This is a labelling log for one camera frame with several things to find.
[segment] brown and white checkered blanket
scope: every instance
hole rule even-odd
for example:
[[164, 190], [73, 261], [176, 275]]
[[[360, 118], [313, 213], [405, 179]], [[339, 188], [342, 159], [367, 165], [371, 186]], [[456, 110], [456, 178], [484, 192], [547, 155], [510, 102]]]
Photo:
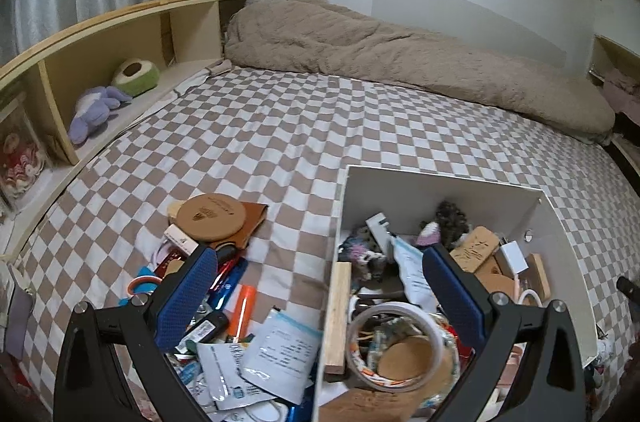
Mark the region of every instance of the brown and white checkered blanket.
[[277, 305], [318, 325], [336, 183], [347, 164], [358, 163], [544, 190], [578, 256], [596, 321], [615, 335], [608, 404], [632, 341], [614, 282], [640, 269], [640, 199], [602, 148], [511, 112], [426, 92], [242, 69], [210, 78], [114, 141], [31, 235], [18, 260], [38, 292], [22, 365], [45, 404], [52, 406], [74, 304], [86, 297], [114, 306], [126, 296], [175, 199], [219, 192], [267, 203], [242, 280], [258, 289], [254, 320]]

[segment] plastic bag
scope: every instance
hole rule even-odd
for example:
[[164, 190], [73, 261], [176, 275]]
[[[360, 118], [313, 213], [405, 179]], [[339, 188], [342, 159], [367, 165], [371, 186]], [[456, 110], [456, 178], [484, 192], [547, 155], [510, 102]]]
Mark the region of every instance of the plastic bag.
[[425, 312], [436, 313], [438, 300], [422, 273], [422, 253], [403, 239], [395, 237], [394, 257], [409, 303], [421, 307]]

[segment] wooden headboard shelf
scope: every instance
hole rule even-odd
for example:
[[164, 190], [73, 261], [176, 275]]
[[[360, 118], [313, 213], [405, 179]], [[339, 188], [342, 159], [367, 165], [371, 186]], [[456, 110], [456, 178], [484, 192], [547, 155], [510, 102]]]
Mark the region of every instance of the wooden headboard shelf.
[[[65, 158], [57, 162], [45, 192], [16, 216], [0, 258], [17, 258], [65, 187], [132, 121], [185, 79], [222, 58], [223, 31], [245, 1], [153, 0], [117, 9], [53, 34], [0, 68], [0, 96], [16, 84], [25, 89], [34, 128], [44, 142], [55, 142]], [[116, 110], [104, 131], [74, 147], [66, 131], [78, 97], [89, 88], [109, 85], [116, 68], [130, 57], [158, 65], [158, 86]]]

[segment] metal screw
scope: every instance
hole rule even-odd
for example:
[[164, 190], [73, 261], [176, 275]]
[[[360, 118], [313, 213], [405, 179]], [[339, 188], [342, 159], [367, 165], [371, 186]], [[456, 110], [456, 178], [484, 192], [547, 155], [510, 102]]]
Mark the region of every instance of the metal screw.
[[560, 301], [559, 299], [555, 299], [551, 303], [551, 306], [558, 313], [562, 313], [562, 312], [564, 312], [566, 310], [566, 303], [564, 301]]
[[501, 307], [505, 306], [509, 302], [509, 298], [504, 292], [495, 292], [492, 294], [491, 298], [494, 300], [495, 304], [500, 305]]
[[76, 303], [76, 306], [74, 306], [74, 312], [76, 314], [84, 314], [88, 308], [89, 303], [87, 303], [86, 301], [81, 301], [79, 303]]
[[149, 294], [145, 293], [136, 294], [131, 298], [131, 304], [134, 307], [142, 307], [147, 301], [149, 301]]

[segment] storage bin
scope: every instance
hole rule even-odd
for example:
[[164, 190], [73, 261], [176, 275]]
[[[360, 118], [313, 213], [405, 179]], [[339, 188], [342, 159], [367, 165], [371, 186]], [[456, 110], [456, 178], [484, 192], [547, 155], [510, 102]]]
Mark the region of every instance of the storage bin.
[[[587, 287], [573, 247], [541, 190], [462, 177], [349, 166], [342, 186], [334, 263], [338, 246], [373, 215], [382, 211], [389, 221], [389, 230], [395, 234], [417, 235], [420, 222], [433, 218], [443, 200], [457, 204], [473, 226], [484, 225], [498, 236], [517, 241], [525, 256], [529, 253], [542, 256], [551, 299], [562, 299], [567, 304], [582, 365], [591, 362], [597, 355], [597, 338]], [[324, 341], [319, 362], [324, 362]], [[314, 420], [318, 419], [322, 376], [319, 366]]]

